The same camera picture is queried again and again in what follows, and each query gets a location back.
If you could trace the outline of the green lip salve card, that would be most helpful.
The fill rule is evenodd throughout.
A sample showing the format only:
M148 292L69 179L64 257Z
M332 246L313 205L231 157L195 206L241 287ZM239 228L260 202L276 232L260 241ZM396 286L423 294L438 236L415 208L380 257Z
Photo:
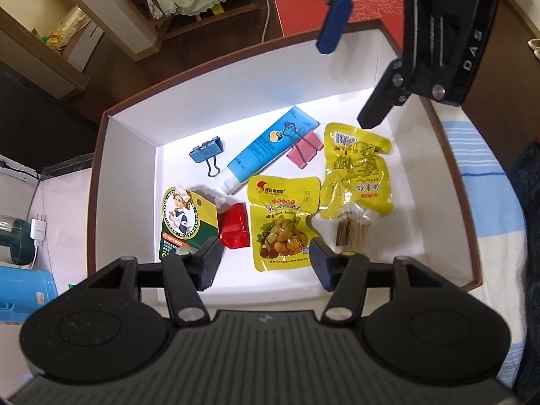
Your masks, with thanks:
M158 259L199 250L219 235L216 206L204 196L181 186L170 187L161 204Z

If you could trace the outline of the red snack packet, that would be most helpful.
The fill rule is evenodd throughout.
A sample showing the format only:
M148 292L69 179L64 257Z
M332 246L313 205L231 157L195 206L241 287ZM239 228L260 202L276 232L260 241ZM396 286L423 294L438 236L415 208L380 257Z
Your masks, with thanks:
M251 246L249 220L244 203L235 203L218 214L220 239L230 250Z

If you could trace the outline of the yellow foil snack pouch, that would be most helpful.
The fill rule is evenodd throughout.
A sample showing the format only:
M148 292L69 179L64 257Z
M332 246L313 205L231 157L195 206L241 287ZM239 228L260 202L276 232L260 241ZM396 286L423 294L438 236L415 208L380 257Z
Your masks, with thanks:
M348 205L381 216L394 209L393 191L384 157L390 140L358 127L330 123L324 133L325 177L320 189L319 214L335 219Z

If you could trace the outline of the yellow chestnut snack pouch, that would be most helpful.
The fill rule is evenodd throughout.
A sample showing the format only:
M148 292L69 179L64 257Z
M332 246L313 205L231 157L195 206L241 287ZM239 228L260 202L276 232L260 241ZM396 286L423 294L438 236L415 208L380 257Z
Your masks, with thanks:
M309 220L319 211L319 191L316 177L255 175L249 179L250 234L257 271L309 266L309 243L316 236Z

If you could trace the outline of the blue cream tube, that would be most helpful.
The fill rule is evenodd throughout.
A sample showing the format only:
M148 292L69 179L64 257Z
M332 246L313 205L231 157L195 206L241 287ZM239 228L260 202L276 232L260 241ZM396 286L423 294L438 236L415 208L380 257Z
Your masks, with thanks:
M316 119L293 106L234 157L215 178L217 185L233 194L318 126Z

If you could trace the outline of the pink binder clip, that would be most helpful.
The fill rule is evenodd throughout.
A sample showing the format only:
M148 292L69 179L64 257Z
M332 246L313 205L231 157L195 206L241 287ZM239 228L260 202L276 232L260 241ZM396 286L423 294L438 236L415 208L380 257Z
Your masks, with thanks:
M297 143L294 143L287 154L287 158L298 168L304 169L307 164L322 151L324 144L319 137L310 131Z

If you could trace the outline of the blue binder clip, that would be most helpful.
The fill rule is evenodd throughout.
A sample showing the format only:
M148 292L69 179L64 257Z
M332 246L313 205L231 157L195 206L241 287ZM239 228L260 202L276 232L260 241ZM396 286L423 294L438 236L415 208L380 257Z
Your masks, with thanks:
M221 169L217 166L217 156L222 152L223 143L221 138L216 136L194 147L189 156L197 164L205 163L208 166L208 177L215 178L221 173Z

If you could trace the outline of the red Motul board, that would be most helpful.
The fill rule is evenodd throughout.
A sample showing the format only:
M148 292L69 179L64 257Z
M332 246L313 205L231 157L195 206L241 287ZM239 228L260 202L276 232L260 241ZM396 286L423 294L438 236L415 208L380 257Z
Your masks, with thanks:
M352 0L347 30L379 28L397 53L404 44L404 0ZM327 0L275 0L284 43L315 40L329 11Z

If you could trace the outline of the white charger plug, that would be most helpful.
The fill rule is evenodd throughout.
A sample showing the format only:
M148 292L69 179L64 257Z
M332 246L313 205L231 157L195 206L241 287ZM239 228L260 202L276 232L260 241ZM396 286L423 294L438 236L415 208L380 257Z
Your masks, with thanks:
M32 218L30 222L29 236L34 241L34 245L40 246L40 244L46 239L47 234L47 222L43 215L37 215L36 218Z

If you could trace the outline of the plaid tablecloth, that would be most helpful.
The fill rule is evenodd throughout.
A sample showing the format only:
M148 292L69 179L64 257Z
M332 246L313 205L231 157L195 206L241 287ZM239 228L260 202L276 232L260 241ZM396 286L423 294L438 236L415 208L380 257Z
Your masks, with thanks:
M498 374L510 388L521 364L526 335L523 272L525 220L513 187L476 127L445 120L444 132L467 194L481 255L482 285L472 294L497 311L511 331L511 345Z

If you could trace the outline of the blue thermos flask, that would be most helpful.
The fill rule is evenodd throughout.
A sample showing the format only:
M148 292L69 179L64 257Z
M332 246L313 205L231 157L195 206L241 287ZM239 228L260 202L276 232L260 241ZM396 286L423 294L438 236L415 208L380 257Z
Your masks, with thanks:
M0 322L22 324L29 316L58 296L48 271L1 267Z

